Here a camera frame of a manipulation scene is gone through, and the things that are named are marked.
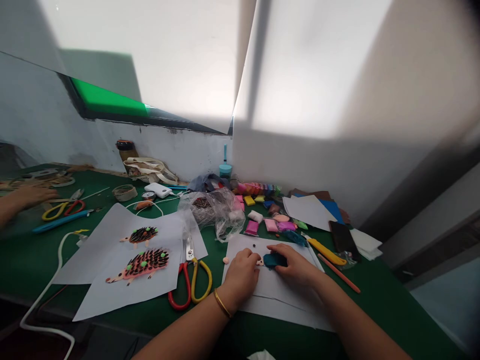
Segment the green table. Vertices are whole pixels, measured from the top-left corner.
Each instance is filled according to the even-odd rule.
[[[38,171],[44,168],[60,168],[58,165],[44,164],[24,169],[22,173]],[[11,178],[21,173],[11,174]],[[143,192],[144,183],[127,178],[94,171],[74,173],[76,183],[59,188],[62,198],[69,197],[76,189],[83,188],[85,195],[92,194],[105,187],[111,189],[87,199],[87,209],[103,207],[103,211],[92,213],[64,224],[42,234],[32,234],[33,228],[43,224],[41,209],[31,209],[19,214],[17,218],[1,231],[0,263],[3,276],[0,282],[0,297],[16,303],[31,305],[49,282],[57,269],[57,249],[63,235],[78,229],[93,230],[102,220],[109,208],[116,202],[111,190],[119,185],[133,184],[138,193]],[[128,205],[139,201],[140,195],[123,203]],[[165,202],[161,208],[165,215],[177,209],[178,200]],[[266,215],[261,205],[248,208]],[[156,208],[141,213],[145,218],[156,218]],[[308,234],[333,250],[329,232],[311,229]],[[213,274],[213,286],[218,287],[222,281],[224,264],[222,258],[227,251],[227,244],[215,241],[213,227],[201,231],[208,250],[204,261]],[[260,226],[261,238],[276,239],[267,233],[265,226]],[[67,239],[63,247],[64,260],[67,261],[77,250],[77,238]],[[193,267],[189,266],[190,278]],[[381,259],[357,264],[344,273],[361,289],[355,293],[341,281],[329,268],[326,273],[337,281],[345,292],[407,353],[414,359],[462,359],[466,358],[448,336],[438,327],[434,320],[417,303],[410,293],[392,275],[390,269]],[[204,271],[198,273],[198,293],[207,285]],[[45,295],[47,299],[61,288],[53,285]],[[54,298],[45,308],[72,317],[82,302],[89,285],[70,285]],[[185,280],[179,278],[175,298],[182,302],[186,298]],[[154,336],[161,332],[181,313],[174,311],[168,302],[167,295],[149,301],[123,307],[121,309],[97,316],[90,322],[121,329],[134,334]],[[315,330],[306,326],[293,324],[266,316],[239,312],[226,327],[219,341],[230,344],[245,356],[255,351],[267,349],[276,359],[342,359],[346,358],[340,339],[335,333]]]

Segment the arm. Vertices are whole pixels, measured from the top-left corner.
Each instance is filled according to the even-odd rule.
[[[233,315],[254,292],[259,280],[256,268],[260,255],[245,249],[231,261],[218,297]],[[214,294],[188,311],[153,338],[133,360],[206,359],[229,317],[217,303]]]
[[[351,359],[410,359],[328,275],[321,272],[291,246],[267,246],[287,259],[288,266],[275,270],[283,277],[311,286]]]
[[[56,190],[36,186],[24,186],[0,197],[0,229],[22,210],[56,197]]]

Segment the yellow utility knife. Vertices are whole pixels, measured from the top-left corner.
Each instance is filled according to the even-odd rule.
[[[324,257],[326,257],[332,264],[344,266],[347,264],[347,260],[338,257],[333,252],[328,250],[325,246],[318,242],[318,240],[312,239],[303,231],[301,235],[308,241],[310,245],[312,245],[315,249],[317,249]]]

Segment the window frame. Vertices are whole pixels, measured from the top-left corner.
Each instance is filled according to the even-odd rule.
[[[179,129],[179,130],[192,130],[196,132],[202,133],[213,133],[213,134],[220,134],[220,135],[232,135],[234,130],[234,121],[233,117],[230,122],[230,127],[228,128],[228,133],[224,134],[220,131],[213,130],[209,127],[200,125],[199,123],[190,121],[190,120],[181,120],[181,119],[173,119],[167,118],[163,116],[159,117],[152,117],[152,116],[139,116],[139,115],[127,115],[127,114],[119,114],[113,112],[103,112],[103,111],[96,111],[91,110],[87,107],[84,100],[82,99],[81,95],[77,91],[75,84],[72,81],[70,76],[58,73],[60,80],[62,81],[65,89],[70,97],[70,100],[77,110],[78,114],[84,118],[85,120],[105,120],[111,121],[115,123],[124,123],[124,124],[134,124],[134,125],[144,125],[144,126],[158,126],[162,128],[169,128],[169,129]]]

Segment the canvas bag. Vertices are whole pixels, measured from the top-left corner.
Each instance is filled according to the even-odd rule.
[[[142,180],[145,183],[178,185],[179,177],[171,172],[160,160],[152,157],[129,157],[123,162],[128,168],[128,176],[133,180]]]

